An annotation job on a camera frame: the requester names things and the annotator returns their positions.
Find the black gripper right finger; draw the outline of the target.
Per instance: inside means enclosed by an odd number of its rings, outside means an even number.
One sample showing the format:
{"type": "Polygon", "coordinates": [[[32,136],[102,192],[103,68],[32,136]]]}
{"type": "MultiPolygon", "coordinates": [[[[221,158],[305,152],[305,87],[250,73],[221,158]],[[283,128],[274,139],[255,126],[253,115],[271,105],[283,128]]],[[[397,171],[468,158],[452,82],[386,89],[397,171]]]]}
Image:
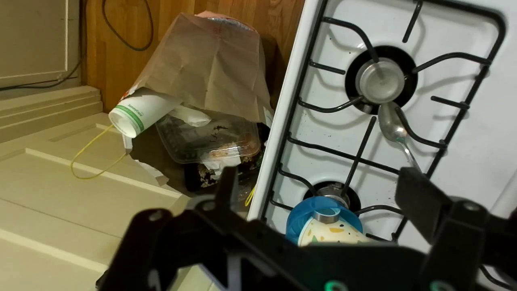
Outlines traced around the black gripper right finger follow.
{"type": "Polygon", "coordinates": [[[428,291],[473,291],[485,249],[488,212],[451,199],[415,168],[399,171],[396,204],[431,244],[418,271],[428,291]]]}

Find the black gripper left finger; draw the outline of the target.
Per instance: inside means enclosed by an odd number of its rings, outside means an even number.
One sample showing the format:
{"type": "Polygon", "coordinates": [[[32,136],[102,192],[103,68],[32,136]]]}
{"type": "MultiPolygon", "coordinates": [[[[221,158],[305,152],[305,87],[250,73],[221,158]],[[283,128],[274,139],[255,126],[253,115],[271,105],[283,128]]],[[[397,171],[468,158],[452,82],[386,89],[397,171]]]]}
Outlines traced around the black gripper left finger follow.
{"type": "Polygon", "coordinates": [[[228,236],[242,223],[231,210],[237,189],[237,168],[229,166],[215,195],[179,215],[165,208],[137,212],[106,268],[97,291],[166,291],[182,267],[202,265],[228,288],[228,236]]]}

